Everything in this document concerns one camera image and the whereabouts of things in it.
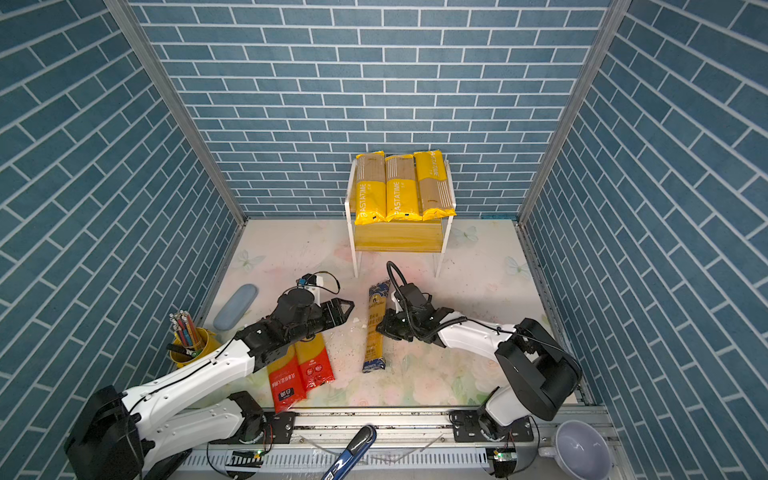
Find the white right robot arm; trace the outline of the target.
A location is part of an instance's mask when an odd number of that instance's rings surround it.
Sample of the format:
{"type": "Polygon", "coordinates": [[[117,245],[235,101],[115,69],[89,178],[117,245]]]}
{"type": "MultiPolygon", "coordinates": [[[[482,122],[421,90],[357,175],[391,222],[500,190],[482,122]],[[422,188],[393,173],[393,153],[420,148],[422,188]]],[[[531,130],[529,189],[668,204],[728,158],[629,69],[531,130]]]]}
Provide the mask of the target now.
{"type": "Polygon", "coordinates": [[[479,428],[491,440],[504,439],[518,420],[554,419],[583,377],[575,358],[529,318],[518,324],[495,324],[444,307],[415,314],[389,309],[376,330],[393,340],[417,339],[498,364],[507,384],[493,390],[477,411],[479,428]]]}

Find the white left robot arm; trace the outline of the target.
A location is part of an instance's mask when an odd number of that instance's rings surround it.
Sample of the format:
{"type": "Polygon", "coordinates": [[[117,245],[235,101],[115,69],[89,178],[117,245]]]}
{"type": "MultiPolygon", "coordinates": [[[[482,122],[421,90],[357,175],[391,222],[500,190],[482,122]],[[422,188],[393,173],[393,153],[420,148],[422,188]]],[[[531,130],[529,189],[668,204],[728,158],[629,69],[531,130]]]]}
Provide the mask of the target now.
{"type": "Polygon", "coordinates": [[[283,357],[295,343],[344,324],[353,302],[319,303],[293,288],[261,320],[214,352],[159,379],[124,391],[108,385],[87,400],[64,451],[79,479],[136,479],[157,463],[219,440],[269,438],[263,409],[246,391],[199,410],[192,404],[283,357]]]}

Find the yellow pastatime bag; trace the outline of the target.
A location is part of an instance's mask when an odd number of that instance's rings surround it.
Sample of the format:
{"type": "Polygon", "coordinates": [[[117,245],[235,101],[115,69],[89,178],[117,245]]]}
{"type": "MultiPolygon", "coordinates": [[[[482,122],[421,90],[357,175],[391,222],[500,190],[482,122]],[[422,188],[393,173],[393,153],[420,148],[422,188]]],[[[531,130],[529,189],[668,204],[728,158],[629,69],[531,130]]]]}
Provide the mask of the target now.
{"type": "Polygon", "coordinates": [[[451,183],[447,177],[442,152],[439,150],[416,152],[414,159],[423,220],[455,216],[451,183]]]}
{"type": "Polygon", "coordinates": [[[386,220],[421,221],[414,156],[389,156],[385,159],[385,168],[386,220]]]}
{"type": "Polygon", "coordinates": [[[356,225],[386,220],[386,173],[383,151],[356,157],[356,225]]]}

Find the red spaghetti bag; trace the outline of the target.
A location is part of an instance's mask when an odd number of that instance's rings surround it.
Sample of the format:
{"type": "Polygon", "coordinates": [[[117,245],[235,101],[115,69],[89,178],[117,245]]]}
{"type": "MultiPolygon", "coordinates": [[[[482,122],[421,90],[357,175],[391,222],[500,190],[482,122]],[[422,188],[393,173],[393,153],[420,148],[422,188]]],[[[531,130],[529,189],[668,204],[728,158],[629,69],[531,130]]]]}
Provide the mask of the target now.
{"type": "Polygon", "coordinates": [[[267,366],[274,408],[277,413],[289,410],[306,398],[296,350],[290,346],[285,355],[267,366]]]}
{"type": "Polygon", "coordinates": [[[321,333],[295,344],[296,358],[306,392],[335,380],[321,333]]]}

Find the blue moli pasta bag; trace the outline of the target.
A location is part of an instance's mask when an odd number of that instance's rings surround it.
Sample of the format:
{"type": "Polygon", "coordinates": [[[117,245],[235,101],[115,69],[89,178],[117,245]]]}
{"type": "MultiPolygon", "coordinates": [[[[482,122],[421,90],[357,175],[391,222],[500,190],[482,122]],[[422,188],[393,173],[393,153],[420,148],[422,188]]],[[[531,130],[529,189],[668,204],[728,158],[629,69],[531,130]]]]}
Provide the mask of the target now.
{"type": "Polygon", "coordinates": [[[391,282],[386,280],[369,288],[366,352],[362,366],[363,373],[384,370],[386,368],[386,361],[383,355],[383,335],[377,331],[377,327],[386,314],[390,286],[391,282]]]}

